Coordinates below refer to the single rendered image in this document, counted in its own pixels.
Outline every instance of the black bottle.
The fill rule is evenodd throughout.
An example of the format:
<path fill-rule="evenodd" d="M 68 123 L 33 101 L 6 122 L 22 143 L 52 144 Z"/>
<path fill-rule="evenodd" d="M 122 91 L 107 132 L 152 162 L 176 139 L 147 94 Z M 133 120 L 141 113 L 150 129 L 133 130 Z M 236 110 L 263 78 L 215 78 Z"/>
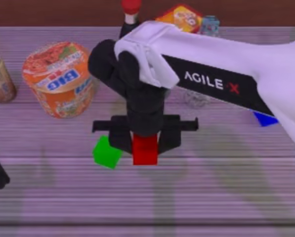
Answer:
<path fill-rule="evenodd" d="M 125 14 L 125 21 L 122 25 L 119 38 L 122 38 L 140 25 L 138 13 L 141 7 L 141 0 L 122 0 L 122 7 Z"/>

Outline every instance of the noodle cup lid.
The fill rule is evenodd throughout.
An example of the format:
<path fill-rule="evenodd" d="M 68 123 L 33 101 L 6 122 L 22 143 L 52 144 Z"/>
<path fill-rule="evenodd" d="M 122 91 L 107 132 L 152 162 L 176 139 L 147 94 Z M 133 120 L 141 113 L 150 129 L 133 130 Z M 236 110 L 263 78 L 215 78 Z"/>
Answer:
<path fill-rule="evenodd" d="M 89 51 L 77 43 L 52 43 L 26 58 L 22 76 L 28 86 L 38 91 L 70 91 L 89 78 L 88 57 Z"/>

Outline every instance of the red x logo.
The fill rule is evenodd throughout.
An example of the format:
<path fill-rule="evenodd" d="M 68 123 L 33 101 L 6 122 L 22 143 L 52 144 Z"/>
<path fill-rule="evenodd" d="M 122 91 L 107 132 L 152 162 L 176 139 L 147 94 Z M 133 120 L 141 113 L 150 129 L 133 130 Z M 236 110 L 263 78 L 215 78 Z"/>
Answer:
<path fill-rule="evenodd" d="M 234 92 L 238 95 L 240 94 L 238 84 L 229 83 L 229 85 L 231 86 L 230 92 Z"/>

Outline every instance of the red cap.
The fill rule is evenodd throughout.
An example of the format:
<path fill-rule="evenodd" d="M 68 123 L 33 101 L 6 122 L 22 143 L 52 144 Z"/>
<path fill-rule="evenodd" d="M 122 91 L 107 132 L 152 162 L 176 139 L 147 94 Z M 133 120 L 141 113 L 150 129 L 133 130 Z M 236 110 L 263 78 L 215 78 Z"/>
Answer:
<path fill-rule="evenodd" d="M 122 0 L 121 5 L 125 14 L 134 15 L 139 12 L 142 0 Z"/>

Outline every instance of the instant noodle bowl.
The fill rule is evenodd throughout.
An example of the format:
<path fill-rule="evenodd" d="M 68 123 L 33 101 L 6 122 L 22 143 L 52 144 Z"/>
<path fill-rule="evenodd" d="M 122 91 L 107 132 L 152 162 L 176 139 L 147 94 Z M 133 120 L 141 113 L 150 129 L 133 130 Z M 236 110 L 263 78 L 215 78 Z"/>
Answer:
<path fill-rule="evenodd" d="M 23 78 L 48 114 L 72 118 L 90 105 L 94 84 L 88 57 L 89 52 L 81 45 L 60 42 L 39 49 L 25 60 Z"/>

